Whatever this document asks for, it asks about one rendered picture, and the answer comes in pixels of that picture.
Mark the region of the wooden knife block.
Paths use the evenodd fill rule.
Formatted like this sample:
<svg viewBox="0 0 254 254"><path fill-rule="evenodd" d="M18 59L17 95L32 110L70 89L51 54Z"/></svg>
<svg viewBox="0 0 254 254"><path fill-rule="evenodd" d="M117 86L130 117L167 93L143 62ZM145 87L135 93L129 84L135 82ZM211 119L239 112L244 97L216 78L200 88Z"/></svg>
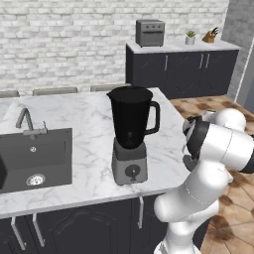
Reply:
<svg viewBox="0 0 254 254"><path fill-rule="evenodd" d="M218 28L215 27L212 31L208 31L206 35L202 38L202 40L206 43L213 43L217 33L218 33Z"/></svg>

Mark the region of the dark cupboard door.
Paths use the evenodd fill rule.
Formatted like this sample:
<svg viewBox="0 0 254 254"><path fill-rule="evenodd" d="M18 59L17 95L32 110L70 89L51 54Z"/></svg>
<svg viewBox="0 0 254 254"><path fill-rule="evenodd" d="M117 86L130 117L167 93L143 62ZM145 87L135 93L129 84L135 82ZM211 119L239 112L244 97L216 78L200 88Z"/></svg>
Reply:
<svg viewBox="0 0 254 254"><path fill-rule="evenodd" d="M26 219L40 254L130 254L130 199L38 213L45 246Z"/></svg>
<svg viewBox="0 0 254 254"><path fill-rule="evenodd" d="M11 219L0 219L0 254L33 254L33 250L26 247L22 250L11 227Z"/></svg>
<svg viewBox="0 0 254 254"><path fill-rule="evenodd" d="M132 224L130 254L154 254L156 246L166 235L168 224L161 222L154 213L157 195L143 197L142 228L139 228L140 199L132 199Z"/></svg>

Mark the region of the black and grey blender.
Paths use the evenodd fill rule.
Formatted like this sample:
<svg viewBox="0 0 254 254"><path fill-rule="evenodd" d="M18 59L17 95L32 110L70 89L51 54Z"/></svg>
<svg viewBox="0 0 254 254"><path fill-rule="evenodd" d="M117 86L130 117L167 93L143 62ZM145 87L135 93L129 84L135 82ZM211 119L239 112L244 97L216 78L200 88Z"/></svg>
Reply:
<svg viewBox="0 0 254 254"><path fill-rule="evenodd" d="M121 86L107 93L115 137L112 173L117 185L131 185L148 179L146 135L160 128L160 104L145 87Z"/></svg>

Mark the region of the dark cupboard run, white top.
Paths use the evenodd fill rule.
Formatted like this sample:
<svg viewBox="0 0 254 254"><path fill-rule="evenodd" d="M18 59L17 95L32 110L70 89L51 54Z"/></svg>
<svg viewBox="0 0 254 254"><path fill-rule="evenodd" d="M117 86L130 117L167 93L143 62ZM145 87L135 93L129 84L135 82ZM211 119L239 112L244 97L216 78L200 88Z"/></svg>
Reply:
<svg viewBox="0 0 254 254"><path fill-rule="evenodd" d="M193 46L174 41L162 47L126 44L126 82L159 87L169 99L227 93L240 48L218 40Z"/></svg>

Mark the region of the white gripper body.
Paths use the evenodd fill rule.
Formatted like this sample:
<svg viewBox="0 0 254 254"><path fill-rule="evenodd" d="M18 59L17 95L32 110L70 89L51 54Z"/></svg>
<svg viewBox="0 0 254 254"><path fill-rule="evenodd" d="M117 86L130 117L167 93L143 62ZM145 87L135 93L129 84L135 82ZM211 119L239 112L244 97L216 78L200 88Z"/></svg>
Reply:
<svg viewBox="0 0 254 254"><path fill-rule="evenodd" d="M196 122L202 120L201 116L190 116L188 117L183 124L183 133L187 134L188 130L193 126Z"/></svg>

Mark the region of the grey stool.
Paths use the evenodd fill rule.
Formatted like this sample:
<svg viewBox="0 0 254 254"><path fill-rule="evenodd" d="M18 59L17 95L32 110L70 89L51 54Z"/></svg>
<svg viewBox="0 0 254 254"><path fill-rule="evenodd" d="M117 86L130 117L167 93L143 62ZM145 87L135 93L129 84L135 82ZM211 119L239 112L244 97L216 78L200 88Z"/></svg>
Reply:
<svg viewBox="0 0 254 254"><path fill-rule="evenodd" d="M129 83L125 83L125 84L101 84L101 85L93 85L90 87L90 91L91 92L95 92L95 91L110 91L114 88L117 87L123 87L123 86L131 86L131 84Z"/></svg>
<svg viewBox="0 0 254 254"><path fill-rule="evenodd" d="M20 97L18 90L0 91L0 98Z"/></svg>
<svg viewBox="0 0 254 254"><path fill-rule="evenodd" d="M33 90L33 96L78 93L76 87L42 88Z"/></svg>

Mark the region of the grey metal tap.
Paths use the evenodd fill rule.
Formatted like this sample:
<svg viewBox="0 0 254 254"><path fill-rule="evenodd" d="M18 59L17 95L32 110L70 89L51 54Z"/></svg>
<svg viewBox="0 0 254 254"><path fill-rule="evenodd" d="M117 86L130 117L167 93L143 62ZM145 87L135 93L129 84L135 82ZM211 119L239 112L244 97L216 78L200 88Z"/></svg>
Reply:
<svg viewBox="0 0 254 254"><path fill-rule="evenodd" d="M35 129L34 128L30 112L27 108L23 108L21 110L21 113L20 113L20 115L18 117L18 120L16 122L16 127L17 128L22 127L23 120L26 120L27 124L28 124L28 130L23 131L24 135L28 135L28 136L31 136L32 138L34 138L37 135L44 135L44 134L48 133L47 126L44 126L43 128L40 128L40 129Z"/></svg>

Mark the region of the dark grey sink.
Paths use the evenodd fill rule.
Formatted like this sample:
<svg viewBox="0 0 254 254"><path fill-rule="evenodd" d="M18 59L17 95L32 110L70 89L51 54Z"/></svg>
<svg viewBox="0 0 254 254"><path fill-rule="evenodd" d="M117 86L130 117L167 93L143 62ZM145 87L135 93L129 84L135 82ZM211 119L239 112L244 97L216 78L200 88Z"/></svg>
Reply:
<svg viewBox="0 0 254 254"><path fill-rule="evenodd" d="M0 193L72 183L72 129L0 135Z"/></svg>

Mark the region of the grey toaster oven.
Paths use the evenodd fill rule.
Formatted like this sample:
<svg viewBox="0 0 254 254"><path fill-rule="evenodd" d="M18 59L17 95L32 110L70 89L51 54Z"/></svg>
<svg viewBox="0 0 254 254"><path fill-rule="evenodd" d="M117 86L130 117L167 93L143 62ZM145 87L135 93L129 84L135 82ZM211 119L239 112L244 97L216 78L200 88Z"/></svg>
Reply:
<svg viewBox="0 0 254 254"><path fill-rule="evenodd" d="M164 44L165 23L161 20L136 21L135 42L141 47L161 47Z"/></svg>

